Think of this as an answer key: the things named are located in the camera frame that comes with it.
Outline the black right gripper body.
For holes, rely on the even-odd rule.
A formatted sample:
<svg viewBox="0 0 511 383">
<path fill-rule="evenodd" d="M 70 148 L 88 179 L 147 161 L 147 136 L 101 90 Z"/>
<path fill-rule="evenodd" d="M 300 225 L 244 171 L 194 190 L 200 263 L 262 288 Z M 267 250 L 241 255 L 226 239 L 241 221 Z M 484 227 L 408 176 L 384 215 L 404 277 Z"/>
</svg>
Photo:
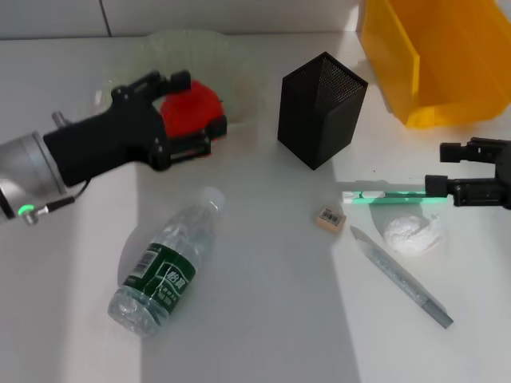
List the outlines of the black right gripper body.
<svg viewBox="0 0 511 383">
<path fill-rule="evenodd" d="M 498 158 L 495 162 L 495 180 L 501 187 L 500 205 L 510 209 L 510 159 Z"/>
</svg>

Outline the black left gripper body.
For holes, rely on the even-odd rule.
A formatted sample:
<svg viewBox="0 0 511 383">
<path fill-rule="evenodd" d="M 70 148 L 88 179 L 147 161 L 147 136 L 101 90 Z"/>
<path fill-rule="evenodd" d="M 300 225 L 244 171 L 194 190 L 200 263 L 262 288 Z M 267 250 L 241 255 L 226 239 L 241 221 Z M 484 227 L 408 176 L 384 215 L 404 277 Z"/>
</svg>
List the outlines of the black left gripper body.
<svg viewBox="0 0 511 383">
<path fill-rule="evenodd" d="M 131 162 L 157 172 L 171 166 L 170 143 L 153 102 L 167 85 L 124 86 L 112 91 L 112 104 L 96 116 L 43 136 L 67 187 Z"/>
</svg>

